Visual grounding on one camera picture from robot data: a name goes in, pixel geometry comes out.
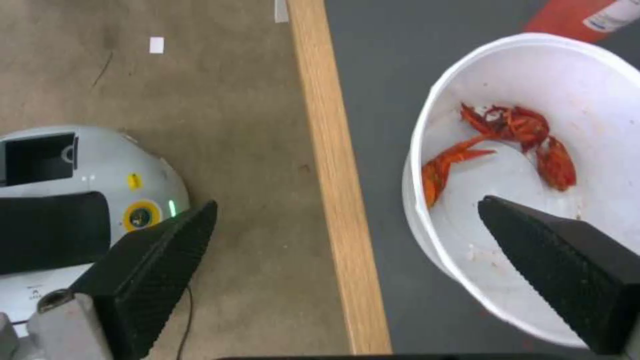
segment white paper scrap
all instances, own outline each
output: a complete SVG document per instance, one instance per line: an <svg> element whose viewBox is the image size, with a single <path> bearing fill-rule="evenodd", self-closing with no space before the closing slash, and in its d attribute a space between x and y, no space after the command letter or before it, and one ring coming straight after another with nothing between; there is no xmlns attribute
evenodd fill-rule
<svg viewBox="0 0 640 360"><path fill-rule="evenodd" d="M162 54L162 53L164 53L164 38L163 37L150 37L149 38L149 53L150 54Z"/></svg>

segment wooden board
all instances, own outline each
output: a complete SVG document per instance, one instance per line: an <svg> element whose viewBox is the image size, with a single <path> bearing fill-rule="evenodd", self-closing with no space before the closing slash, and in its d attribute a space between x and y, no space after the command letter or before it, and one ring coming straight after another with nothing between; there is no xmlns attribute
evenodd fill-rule
<svg viewBox="0 0 640 360"><path fill-rule="evenodd" d="M324 1L289 0L288 5L351 351L390 354Z"/></svg>

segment cooked crawfish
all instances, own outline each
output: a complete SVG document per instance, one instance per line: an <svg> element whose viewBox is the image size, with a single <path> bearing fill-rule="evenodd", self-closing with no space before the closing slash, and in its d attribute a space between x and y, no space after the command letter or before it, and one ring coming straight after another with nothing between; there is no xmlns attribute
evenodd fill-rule
<svg viewBox="0 0 640 360"><path fill-rule="evenodd" d="M469 150L471 146L485 139L487 139L486 135L479 135L467 141L457 143L422 166L422 187L428 208L435 204L442 190L447 186L451 164L495 152L495 150Z"/></svg>
<svg viewBox="0 0 640 360"><path fill-rule="evenodd" d="M536 149L538 173L552 188L565 191L576 184L575 167L564 145L553 136L549 136L546 146Z"/></svg>
<svg viewBox="0 0 640 360"><path fill-rule="evenodd" d="M471 107L462 104L460 115L481 134L520 143L522 152L539 146L549 135L549 124L545 117L521 106L492 106L484 116L480 116Z"/></svg>

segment red object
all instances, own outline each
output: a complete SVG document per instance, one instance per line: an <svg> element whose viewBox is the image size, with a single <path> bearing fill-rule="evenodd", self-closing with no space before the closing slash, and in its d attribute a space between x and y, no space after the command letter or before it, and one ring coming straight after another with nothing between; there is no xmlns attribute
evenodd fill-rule
<svg viewBox="0 0 640 360"><path fill-rule="evenodd" d="M615 2L616 0L550 0L531 19L525 31L597 42L610 32L591 29L584 24L584 20Z"/></svg>

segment textured gripper pad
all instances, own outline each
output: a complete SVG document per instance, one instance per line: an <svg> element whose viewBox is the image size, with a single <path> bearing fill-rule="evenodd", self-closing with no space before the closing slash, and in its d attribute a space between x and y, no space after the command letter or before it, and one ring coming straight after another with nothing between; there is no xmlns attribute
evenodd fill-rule
<svg viewBox="0 0 640 360"><path fill-rule="evenodd" d="M478 204L515 268L597 354L619 354L640 307L640 258L590 224L500 199Z"/></svg>
<svg viewBox="0 0 640 360"><path fill-rule="evenodd" d="M129 233L71 286L93 297L115 359L148 354L207 249L216 215L212 201Z"/></svg>

